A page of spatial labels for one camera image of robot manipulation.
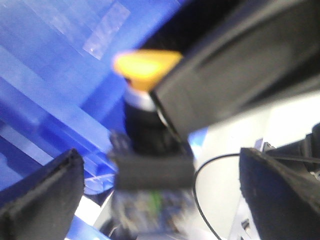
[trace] blue translucent plastic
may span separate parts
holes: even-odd
[[[85,160],[87,194],[113,186],[106,153],[110,130],[124,130],[126,84],[112,59],[139,47],[182,2],[0,0],[0,176],[11,178],[0,189],[23,178],[24,165],[44,165],[70,148]],[[16,149],[10,157],[6,144]]]
[[[110,240],[94,227],[86,224],[77,216],[74,216],[71,228],[67,234],[70,240]]]
[[[208,132],[208,128],[205,127],[205,128],[199,129],[198,131],[192,132],[189,135],[188,141],[195,158],[199,157],[199,155],[202,152],[202,145],[205,141],[207,132]]]

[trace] metal part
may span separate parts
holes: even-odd
[[[254,143],[254,148],[259,150],[259,151],[262,151],[262,148],[263,148],[263,143],[264,143],[264,139],[263,137],[256,140],[255,143]]]
[[[265,152],[267,152],[267,151],[269,151],[269,150],[273,150],[273,149],[276,149],[274,146],[272,146],[269,142],[264,142],[263,143],[263,146],[262,146],[262,152],[263,153],[265,153]]]
[[[157,111],[156,105],[148,92],[138,91],[132,87],[127,87],[124,94],[124,100],[131,106],[140,110],[148,112]]]
[[[318,181],[320,181],[320,171],[313,171],[311,172],[311,174],[315,177],[315,179],[317,179]]]
[[[113,150],[108,156],[117,165],[114,186],[117,190],[190,189],[195,173],[192,150],[185,147],[170,155],[141,155],[128,136],[114,133]]]

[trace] yellow tab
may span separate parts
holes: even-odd
[[[113,69],[127,78],[134,89],[149,92],[181,58],[177,51],[141,49],[117,55]]]

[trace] black wire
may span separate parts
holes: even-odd
[[[274,159],[277,160],[287,160],[287,161],[295,161],[295,162],[303,162],[303,163],[311,163],[311,164],[320,164],[320,158],[315,157],[306,157],[306,156],[290,156],[290,155],[270,155]]]
[[[193,185],[192,185],[192,191],[193,191],[193,196],[194,196],[194,201],[195,201],[195,205],[199,210],[199,213],[201,215],[201,217],[203,218],[204,222],[206,223],[206,225],[208,226],[208,228],[211,230],[211,232],[215,235],[215,237],[218,240],[222,240],[221,237],[218,235],[218,233],[214,230],[214,228],[210,225],[210,223],[208,222],[204,212],[202,211],[199,201],[198,201],[198,197],[197,197],[197,191],[196,191],[196,181],[197,181],[197,177],[200,173],[200,171],[207,166],[208,164],[214,162],[215,160],[219,160],[219,159],[224,159],[224,158],[231,158],[231,157],[238,157],[240,155],[240,153],[231,153],[231,154],[226,154],[226,155],[221,155],[221,156],[217,156],[215,158],[212,158],[208,161],[206,161],[194,174],[194,178],[193,178]]]

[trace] black mechanical part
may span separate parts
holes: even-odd
[[[84,193],[84,163],[67,151],[0,192],[1,240],[64,240]]]
[[[320,123],[312,128],[312,133],[307,134],[305,139],[284,145],[275,149],[265,151],[270,156],[283,157],[304,157],[320,159]],[[291,165],[291,161],[284,161],[283,164]],[[300,162],[299,168],[301,171],[317,172],[320,169],[320,164],[315,162]],[[298,168],[298,163],[294,163],[295,168]]]
[[[143,49],[187,52],[234,10],[242,0],[189,0],[154,33]]]
[[[320,184],[310,173],[254,148],[241,150],[239,170],[241,192],[261,239],[319,239]]]
[[[318,0],[245,1],[150,94],[185,140],[253,107],[320,89],[319,53]]]
[[[134,151],[148,156],[177,154],[180,143],[160,120],[156,111],[145,111],[125,103],[125,130]]]
[[[195,173],[194,156],[188,145],[171,155],[140,155],[130,150],[130,140],[121,134],[110,139],[109,157],[116,163],[116,190],[160,190],[191,188]]]

